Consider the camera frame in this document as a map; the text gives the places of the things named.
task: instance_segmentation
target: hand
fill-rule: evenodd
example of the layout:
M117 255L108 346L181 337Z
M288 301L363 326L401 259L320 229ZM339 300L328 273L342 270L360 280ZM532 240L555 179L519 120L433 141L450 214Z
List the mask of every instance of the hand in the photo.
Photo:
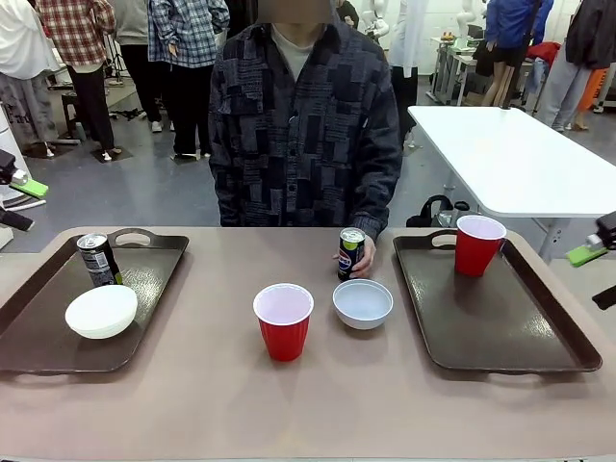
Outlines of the hand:
M364 245L364 258L362 258L353 267L353 272L350 275L351 279L367 279L370 276L372 264L374 263L374 255L376 255L376 245L370 236L366 236ZM338 259L339 255L335 254L332 258Z

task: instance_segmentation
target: black can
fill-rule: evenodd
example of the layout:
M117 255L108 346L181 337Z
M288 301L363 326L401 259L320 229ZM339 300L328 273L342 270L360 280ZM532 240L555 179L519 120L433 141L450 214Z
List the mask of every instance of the black can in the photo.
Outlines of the black can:
M95 287L122 284L122 275L107 236L87 234L79 238L77 247Z
M340 233L340 250L338 251L338 278L348 281L353 267L364 258L366 233L357 228L345 228Z

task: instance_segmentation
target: dark patchwork shirt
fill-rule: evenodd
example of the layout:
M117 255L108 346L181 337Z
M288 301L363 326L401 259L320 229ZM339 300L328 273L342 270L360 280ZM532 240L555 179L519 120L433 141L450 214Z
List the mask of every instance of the dark patchwork shirt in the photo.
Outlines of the dark patchwork shirt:
M325 27L297 82L257 24L212 76L210 166L222 226L387 226L401 146L383 50Z

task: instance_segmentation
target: red cup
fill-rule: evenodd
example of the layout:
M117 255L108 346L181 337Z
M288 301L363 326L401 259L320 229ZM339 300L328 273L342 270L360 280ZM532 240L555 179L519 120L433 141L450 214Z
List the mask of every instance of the red cup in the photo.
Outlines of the red cup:
M455 246L455 270L461 274L480 277L501 248L506 228L495 219L467 215L457 221L458 237Z
M276 284L254 298L252 307L271 359L293 361L301 355L315 300L303 287Z

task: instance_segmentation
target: tray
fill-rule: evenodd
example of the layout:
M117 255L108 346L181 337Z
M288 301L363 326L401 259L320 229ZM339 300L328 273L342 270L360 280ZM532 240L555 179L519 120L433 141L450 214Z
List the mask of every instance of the tray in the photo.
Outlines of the tray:
M603 360L509 240L485 275L454 271L455 245L443 230L398 237L394 247L428 354L449 370L500 373L591 372Z
M143 235L149 244L116 242L127 234ZM124 332L111 339L89 340L64 321L70 302L93 288L77 250L80 237L66 241L0 308L0 371L51 375L120 369L137 351L189 243L183 236L158 236L138 228L109 235L124 284L135 290L139 305Z

